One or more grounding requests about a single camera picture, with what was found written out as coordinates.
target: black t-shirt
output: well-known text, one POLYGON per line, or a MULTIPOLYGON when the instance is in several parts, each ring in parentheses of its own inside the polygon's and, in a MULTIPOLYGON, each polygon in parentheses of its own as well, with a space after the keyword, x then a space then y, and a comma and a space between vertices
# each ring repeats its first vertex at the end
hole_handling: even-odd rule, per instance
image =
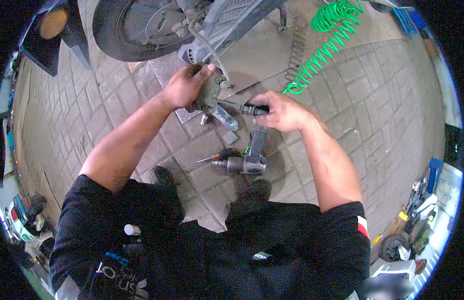
POLYGON ((215 233, 197 221, 176 226, 180 217, 163 208, 172 198, 134 180, 112 195, 79 176, 50 257, 58 298, 345 299, 369 277, 359 202, 325 213, 313 204, 268 202, 215 233), (126 224, 142 233, 126 236, 126 224))

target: brake hose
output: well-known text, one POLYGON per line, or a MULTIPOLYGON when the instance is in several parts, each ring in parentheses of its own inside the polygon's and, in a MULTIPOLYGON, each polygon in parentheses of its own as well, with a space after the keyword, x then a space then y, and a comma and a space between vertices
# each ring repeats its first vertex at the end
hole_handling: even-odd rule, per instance
POLYGON ((190 33, 192 33, 192 35, 198 39, 204 46, 205 48, 207 48, 207 50, 210 51, 211 55, 215 58, 215 60, 217 61, 218 65, 220 66, 220 69, 222 70, 222 72, 224 73, 224 76, 227 80, 227 88, 230 86, 230 77, 229 77, 229 72, 227 71, 227 69, 225 68, 224 64, 222 63, 222 60, 220 60, 220 57, 218 56, 217 52, 215 51, 214 47, 200 34, 198 33, 196 30, 195 30, 195 23, 197 21, 196 20, 192 20, 190 21, 189 23, 189 31, 190 33))
POLYGON ((335 24, 338 21, 342 22, 342 25, 338 27, 338 31, 334 32, 333 36, 328 38, 328 43, 323 43, 322 48, 317 50, 317 54, 313 54, 311 59, 308 59, 304 65, 302 65, 302 70, 298 71, 298 75, 294 77, 293 82, 291 82, 282 94, 290 92, 291 94, 300 94, 302 92, 302 87, 307 87, 307 84, 310 82, 310 79, 313 78, 313 75, 310 72, 318 74, 317 70, 322 69, 322 65, 318 60, 321 60, 324 64, 327 63, 324 55, 332 58, 330 50, 338 52, 337 46, 340 45, 344 47, 342 39, 350 40, 348 33, 355 33, 355 29, 352 28, 352 25, 359 25, 357 16, 363 13, 363 8, 359 2, 356 0, 358 8, 353 6, 347 0, 342 0, 339 2, 332 2, 328 5, 322 6, 318 9, 317 14, 310 22, 310 26, 318 32, 327 32, 332 30, 335 24))

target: tiled floor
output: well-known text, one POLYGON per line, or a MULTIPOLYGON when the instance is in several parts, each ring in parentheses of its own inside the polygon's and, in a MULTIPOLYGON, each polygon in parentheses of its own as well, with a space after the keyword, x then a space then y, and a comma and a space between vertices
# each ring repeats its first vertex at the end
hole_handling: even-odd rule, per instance
MULTIPOLYGON (((131 65, 107 57, 91 36, 88 11, 92 9, 86 10, 82 15, 95 71, 86 71, 63 44, 57 77, 31 66, 23 134, 27 166, 22 176, 43 169, 59 203, 92 148, 183 66, 175 53, 131 65)), ((285 82, 284 73, 278 74, 232 100, 268 89, 278 91, 285 82)), ((369 234, 375 237, 406 203, 414 179, 430 158, 443 156, 442 99, 422 40, 396 39, 340 51, 295 98, 319 112, 353 160, 361 179, 369 234)), ((226 203, 235 195, 234 182, 209 164, 194 162, 222 149, 227 130, 219 124, 200 126, 200 119, 201 115, 182 125, 172 114, 133 178, 147 182, 151 167, 166 166, 180 183, 187 219, 199 219, 201 225, 222 231, 226 203)), ((240 139, 233 146, 244 150, 253 123, 250 117, 239 121, 240 139)), ((266 154, 265 178, 274 183, 271 201, 317 203, 297 132, 281 134, 270 129, 266 154)), ((34 189, 33 184, 26 188, 34 189)))

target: motorcycle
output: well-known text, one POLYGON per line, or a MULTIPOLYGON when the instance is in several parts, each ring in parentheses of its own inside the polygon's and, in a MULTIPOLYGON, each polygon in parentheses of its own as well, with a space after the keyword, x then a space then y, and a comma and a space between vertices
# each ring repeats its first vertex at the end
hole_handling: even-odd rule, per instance
MULTIPOLYGON (((230 84, 220 55, 286 0, 100 0, 92 31, 98 47, 123 62, 155 59, 178 50, 186 63, 213 56, 230 84)), ((281 24, 286 13, 280 9, 281 24)), ((88 42, 77 0, 46 0, 19 45, 51 76, 58 73, 61 40, 87 68, 88 42)))

